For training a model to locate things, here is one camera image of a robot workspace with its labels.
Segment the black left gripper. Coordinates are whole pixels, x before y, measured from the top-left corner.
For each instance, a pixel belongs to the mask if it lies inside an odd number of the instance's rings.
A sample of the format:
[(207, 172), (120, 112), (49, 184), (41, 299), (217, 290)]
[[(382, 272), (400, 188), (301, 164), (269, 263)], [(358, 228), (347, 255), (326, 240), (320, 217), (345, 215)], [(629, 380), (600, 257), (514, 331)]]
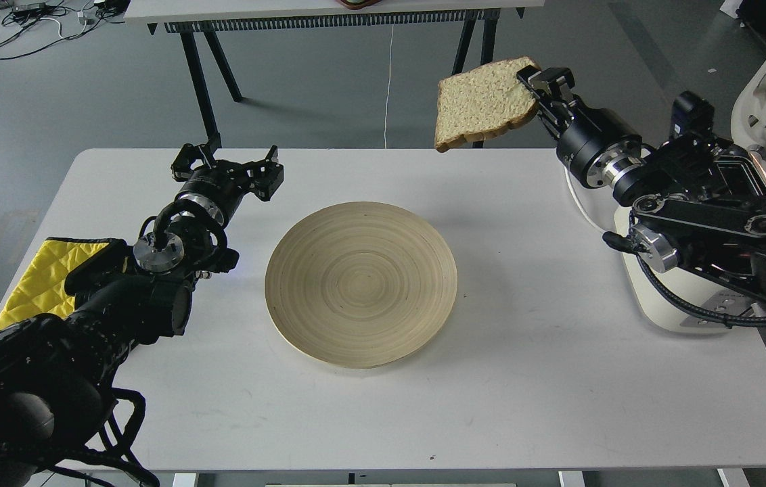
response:
[(188, 200), (211, 216), (233, 216), (247, 192), (269, 202), (284, 182), (278, 146), (272, 145), (262, 160), (238, 164), (216, 160), (220, 141), (199, 145), (185, 143), (171, 164), (173, 180), (184, 185), (178, 200)]

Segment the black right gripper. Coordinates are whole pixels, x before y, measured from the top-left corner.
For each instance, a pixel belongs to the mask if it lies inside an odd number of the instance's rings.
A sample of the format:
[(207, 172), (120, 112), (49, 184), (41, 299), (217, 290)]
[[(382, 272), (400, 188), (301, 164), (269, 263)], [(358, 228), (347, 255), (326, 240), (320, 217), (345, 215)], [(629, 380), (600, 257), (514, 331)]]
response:
[(572, 94), (569, 68), (526, 66), (516, 80), (538, 101), (556, 154), (584, 188), (635, 190), (644, 176), (642, 137), (610, 109), (587, 107)]

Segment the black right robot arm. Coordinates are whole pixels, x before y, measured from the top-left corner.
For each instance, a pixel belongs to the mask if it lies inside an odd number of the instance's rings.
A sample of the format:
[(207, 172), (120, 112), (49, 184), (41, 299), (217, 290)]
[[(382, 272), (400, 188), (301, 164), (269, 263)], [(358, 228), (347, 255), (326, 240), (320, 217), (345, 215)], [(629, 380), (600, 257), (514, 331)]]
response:
[(626, 234), (603, 235), (610, 248), (636, 256), (659, 295), (690, 317), (766, 327), (766, 317), (687, 302), (656, 277), (683, 269), (766, 307), (766, 175), (752, 152), (715, 135), (711, 103), (680, 93), (668, 141), (652, 147), (612, 110), (575, 95), (570, 69), (528, 66), (516, 78), (537, 102), (569, 173), (584, 188), (609, 187), (629, 210)]

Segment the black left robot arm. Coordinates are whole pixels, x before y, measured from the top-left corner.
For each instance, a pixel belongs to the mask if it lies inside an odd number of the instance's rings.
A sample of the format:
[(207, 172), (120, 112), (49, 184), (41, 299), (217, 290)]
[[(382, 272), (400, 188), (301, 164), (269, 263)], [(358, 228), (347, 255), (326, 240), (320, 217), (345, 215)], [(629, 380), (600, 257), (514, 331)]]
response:
[(240, 259), (225, 229), (243, 197), (269, 201), (284, 181), (277, 147), (240, 164), (214, 157), (220, 141), (183, 145), (171, 166), (182, 188), (145, 219), (135, 244), (109, 239), (70, 271), (67, 317), (38, 312), (0, 330), (0, 486), (24, 486), (41, 471), (106, 484), (62, 461), (160, 483), (131, 450), (145, 398), (114, 377), (136, 346), (183, 335), (198, 280)]

